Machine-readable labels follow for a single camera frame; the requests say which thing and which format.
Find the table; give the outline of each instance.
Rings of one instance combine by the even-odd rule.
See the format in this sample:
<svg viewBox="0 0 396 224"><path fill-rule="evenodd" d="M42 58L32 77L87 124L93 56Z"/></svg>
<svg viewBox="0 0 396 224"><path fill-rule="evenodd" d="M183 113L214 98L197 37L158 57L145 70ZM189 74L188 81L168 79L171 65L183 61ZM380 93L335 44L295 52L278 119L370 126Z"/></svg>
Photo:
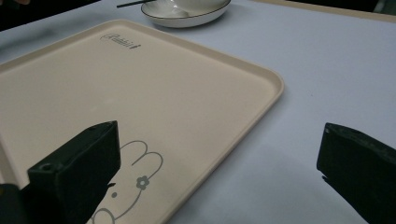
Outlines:
<svg viewBox="0 0 396 224"><path fill-rule="evenodd" d="M0 33L0 63L126 19L278 72L286 89L169 223L365 223L316 169L326 122L396 147L396 20L305 4L233 0L199 27L155 26L103 0Z"/></svg>

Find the logo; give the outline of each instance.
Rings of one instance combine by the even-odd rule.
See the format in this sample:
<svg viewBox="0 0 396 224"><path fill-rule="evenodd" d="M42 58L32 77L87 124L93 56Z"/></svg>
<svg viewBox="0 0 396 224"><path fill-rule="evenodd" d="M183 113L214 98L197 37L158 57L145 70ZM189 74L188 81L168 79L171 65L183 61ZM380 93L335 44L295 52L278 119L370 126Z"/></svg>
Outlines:
<svg viewBox="0 0 396 224"><path fill-rule="evenodd" d="M117 35L117 34L103 35L102 37L100 37L100 40L112 41L112 42L117 43L121 46L124 46L128 49L136 49L136 48L141 47L141 45L139 45L139 44L136 45L132 40L123 38L123 37L121 37L121 35Z"/></svg>

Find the tray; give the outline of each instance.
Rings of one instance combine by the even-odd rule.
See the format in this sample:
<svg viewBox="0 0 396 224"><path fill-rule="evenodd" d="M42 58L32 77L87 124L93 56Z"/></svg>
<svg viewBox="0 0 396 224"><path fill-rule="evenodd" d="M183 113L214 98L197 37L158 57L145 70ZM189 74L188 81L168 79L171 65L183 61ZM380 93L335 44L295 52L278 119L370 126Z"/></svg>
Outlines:
<svg viewBox="0 0 396 224"><path fill-rule="evenodd" d="M37 161L117 120L122 166L90 223L164 223L283 89L258 65L106 22L0 65L0 169L22 188Z"/></svg>

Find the white bowl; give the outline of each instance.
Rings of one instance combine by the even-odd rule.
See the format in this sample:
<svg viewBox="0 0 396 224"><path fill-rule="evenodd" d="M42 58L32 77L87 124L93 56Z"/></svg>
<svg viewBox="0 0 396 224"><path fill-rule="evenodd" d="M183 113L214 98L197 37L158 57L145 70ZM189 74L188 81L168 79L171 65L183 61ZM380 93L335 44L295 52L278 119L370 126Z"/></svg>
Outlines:
<svg viewBox="0 0 396 224"><path fill-rule="evenodd" d="M201 25L217 19L227 10L230 2L231 0L226 1L219 8L209 9L204 12L194 12L180 9L173 0L157 0L143 4L141 10L155 24L172 28L184 28Z"/></svg>

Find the serving tray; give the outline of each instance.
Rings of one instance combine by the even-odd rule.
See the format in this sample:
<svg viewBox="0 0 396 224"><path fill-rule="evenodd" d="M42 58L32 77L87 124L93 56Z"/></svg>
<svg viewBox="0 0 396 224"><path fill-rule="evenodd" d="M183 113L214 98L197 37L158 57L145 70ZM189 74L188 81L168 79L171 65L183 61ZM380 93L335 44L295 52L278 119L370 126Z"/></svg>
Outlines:
<svg viewBox="0 0 396 224"><path fill-rule="evenodd" d="M121 169L90 223L164 223L283 89L258 65L106 22L0 65L0 169L22 188L51 151L117 120Z"/></svg>

